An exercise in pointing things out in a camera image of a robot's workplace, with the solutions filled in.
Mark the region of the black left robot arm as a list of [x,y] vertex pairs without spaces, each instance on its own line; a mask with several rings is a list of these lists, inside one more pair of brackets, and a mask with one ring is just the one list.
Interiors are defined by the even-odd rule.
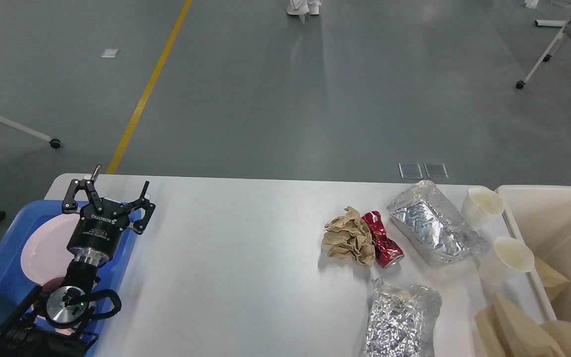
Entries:
[[104,321],[120,312],[117,290],[134,247],[128,236],[144,233],[156,206],[147,197],[149,181],[132,202],[101,197],[98,172],[70,182],[61,216],[75,226],[57,243],[68,266],[55,288],[34,285],[0,324],[0,357],[83,357]]

